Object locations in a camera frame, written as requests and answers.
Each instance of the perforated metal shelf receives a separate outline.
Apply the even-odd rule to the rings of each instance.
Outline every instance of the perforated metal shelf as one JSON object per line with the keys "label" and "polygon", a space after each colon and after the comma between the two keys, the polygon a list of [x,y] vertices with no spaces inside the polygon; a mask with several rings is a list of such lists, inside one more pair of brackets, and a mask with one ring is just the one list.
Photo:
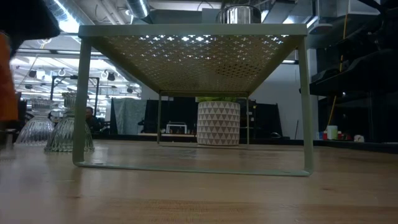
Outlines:
{"label": "perforated metal shelf", "polygon": [[305,24],[81,26],[79,36],[164,95],[250,95],[307,34]]}

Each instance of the ribbed glass vase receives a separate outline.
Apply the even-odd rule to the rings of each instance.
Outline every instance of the ribbed glass vase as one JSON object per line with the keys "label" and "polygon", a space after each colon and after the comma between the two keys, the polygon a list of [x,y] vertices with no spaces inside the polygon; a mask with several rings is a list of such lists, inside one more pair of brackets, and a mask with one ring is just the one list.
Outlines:
{"label": "ribbed glass vase", "polygon": [[[76,93],[63,93],[62,96],[67,111],[64,113],[64,118],[56,125],[44,148],[47,152],[72,152],[73,149]],[[87,124],[85,124],[85,131],[85,152],[94,151],[93,138]]]}
{"label": "ribbed glass vase", "polygon": [[32,99],[34,117],[22,128],[15,144],[44,146],[50,139],[54,124],[47,118],[52,109],[52,100]]}

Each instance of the orange object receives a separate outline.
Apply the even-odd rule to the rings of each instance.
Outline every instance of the orange object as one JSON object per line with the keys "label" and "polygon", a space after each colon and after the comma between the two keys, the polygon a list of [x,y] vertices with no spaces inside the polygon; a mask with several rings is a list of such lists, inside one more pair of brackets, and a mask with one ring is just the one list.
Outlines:
{"label": "orange object", "polygon": [[0,33],[0,121],[18,119],[18,107],[9,66],[10,49],[7,36]]}

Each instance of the white planter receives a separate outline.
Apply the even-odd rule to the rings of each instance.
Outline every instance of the white planter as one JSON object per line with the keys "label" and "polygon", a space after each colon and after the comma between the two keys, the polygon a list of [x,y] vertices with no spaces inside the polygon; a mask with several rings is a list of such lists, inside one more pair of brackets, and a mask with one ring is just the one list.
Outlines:
{"label": "white planter", "polygon": [[197,140],[212,146],[239,144],[241,106],[239,103],[207,101],[198,105]]}

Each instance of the metal bowl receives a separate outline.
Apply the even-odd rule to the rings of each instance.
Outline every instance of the metal bowl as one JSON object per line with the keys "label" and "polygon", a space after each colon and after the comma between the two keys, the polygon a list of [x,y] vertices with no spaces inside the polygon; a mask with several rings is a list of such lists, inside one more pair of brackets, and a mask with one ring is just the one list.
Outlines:
{"label": "metal bowl", "polygon": [[261,23],[261,12],[254,6],[230,6],[217,14],[216,22],[220,24]]}

